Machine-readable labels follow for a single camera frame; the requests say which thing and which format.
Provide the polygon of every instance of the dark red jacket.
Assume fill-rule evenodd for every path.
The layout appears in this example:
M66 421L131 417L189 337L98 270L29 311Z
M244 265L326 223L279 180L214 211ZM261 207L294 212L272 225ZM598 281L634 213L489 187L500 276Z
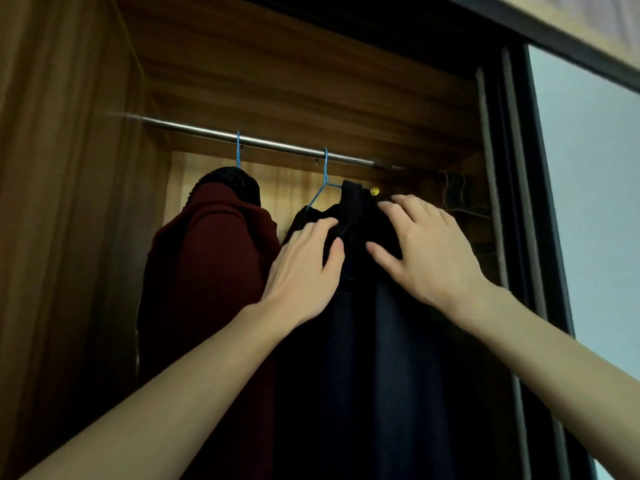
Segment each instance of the dark red jacket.
M204 184L160 229L138 312L144 384L256 303L280 250L276 223L223 184ZM269 479L273 464L273 357L253 375L183 475Z

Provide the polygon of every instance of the closet rod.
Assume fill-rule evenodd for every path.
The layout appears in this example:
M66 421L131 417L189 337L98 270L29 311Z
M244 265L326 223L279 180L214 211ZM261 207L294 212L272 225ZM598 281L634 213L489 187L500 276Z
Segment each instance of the closet rod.
M154 128L160 128L167 131L189 134L209 139L217 139L226 141L227 143L236 144L237 135L226 131L212 130L208 128L200 128L197 126L183 125L180 123L172 123L171 121L157 120L155 118L142 117L144 124ZM254 148L262 148L264 150L273 150L275 152L293 153L303 157L311 157L315 159L324 158L324 150L314 150L313 148L305 148L304 146L295 146L293 144L278 143L268 139L254 138L240 133L240 144L252 146ZM350 163L352 165L366 166L369 168L377 168L392 171L411 171L412 169L393 165L386 162L375 162L372 160L364 160L363 158L350 157L347 155L339 155L338 153L329 153L328 159L335 162Z

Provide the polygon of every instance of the person's left hand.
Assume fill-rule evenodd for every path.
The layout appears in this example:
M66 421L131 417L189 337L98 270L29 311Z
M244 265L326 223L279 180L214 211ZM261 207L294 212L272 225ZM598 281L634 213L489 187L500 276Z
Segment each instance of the person's left hand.
M330 217L295 231L271 265L261 301L279 307L290 330L318 316L338 288L344 262L344 245L339 237L322 266L324 241L336 224L338 220Z

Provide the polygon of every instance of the bare skin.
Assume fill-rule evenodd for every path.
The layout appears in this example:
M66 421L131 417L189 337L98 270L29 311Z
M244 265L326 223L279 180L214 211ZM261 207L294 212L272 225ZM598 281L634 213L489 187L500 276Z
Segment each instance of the bare skin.
M413 196L380 204L403 252L367 243L405 290L483 341L617 479L640 479L640 383L489 283L453 217ZM23 478L180 478L247 380L335 292L344 260L334 219L283 247L260 303L71 439Z

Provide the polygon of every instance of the hand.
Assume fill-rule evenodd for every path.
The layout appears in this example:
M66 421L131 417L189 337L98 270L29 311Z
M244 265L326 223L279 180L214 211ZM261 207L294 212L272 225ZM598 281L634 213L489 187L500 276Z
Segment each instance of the hand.
M344 262L344 245L339 237L322 266L324 241L336 224L338 220L331 217L295 231L271 265L262 301L282 308L287 332L318 316L338 288Z
M414 298L466 328L464 307L493 286L482 274L467 238L443 209L412 195L392 199L395 203L378 206L396 229L403 259L373 242L367 243L367 250Z

